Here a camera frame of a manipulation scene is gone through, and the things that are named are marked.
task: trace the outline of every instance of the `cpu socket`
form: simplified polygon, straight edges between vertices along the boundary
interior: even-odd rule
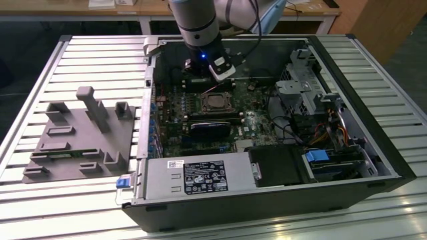
[[[236,109],[230,102],[232,95],[228,92],[212,92],[201,94],[201,112],[204,114],[232,113]]]

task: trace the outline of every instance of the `warning label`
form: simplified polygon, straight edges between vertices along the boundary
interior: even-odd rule
[[[185,163],[185,194],[205,194],[221,191],[228,191],[224,161]]]

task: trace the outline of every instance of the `blue latch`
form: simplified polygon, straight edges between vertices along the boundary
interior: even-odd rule
[[[116,189],[125,189],[130,187],[130,176],[121,176],[114,182]]]
[[[305,158],[308,162],[329,160],[329,156],[325,150],[311,150],[309,152],[305,153]]]

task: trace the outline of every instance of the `metal workbench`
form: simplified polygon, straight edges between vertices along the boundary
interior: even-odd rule
[[[116,177],[22,184],[22,170],[48,117],[48,102],[82,108],[78,86],[92,86],[105,106],[138,107],[145,36],[73,36],[57,43],[0,147],[0,239],[395,239],[427,232],[427,117],[356,39],[319,36],[340,70],[408,162],[417,179],[344,210],[145,233],[116,205]],[[132,171],[141,109],[136,110]]]

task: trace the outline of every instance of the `metal bracket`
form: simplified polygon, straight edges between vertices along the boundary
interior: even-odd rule
[[[144,44],[142,44],[142,51],[146,57],[150,57],[152,55],[154,55],[156,53],[160,52],[158,46],[161,44],[158,44],[158,37],[157,36],[148,36],[144,40]]]
[[[260,180],[262,178],[260,166],[257,163],[250,163],[252,175],[254,180]]]
[[[148,62],[149,62],[149,57],[148,57],[148,56],[144,56],[144,57],[141,58],[141,63],[142,63],[142,64],[148,64]]]

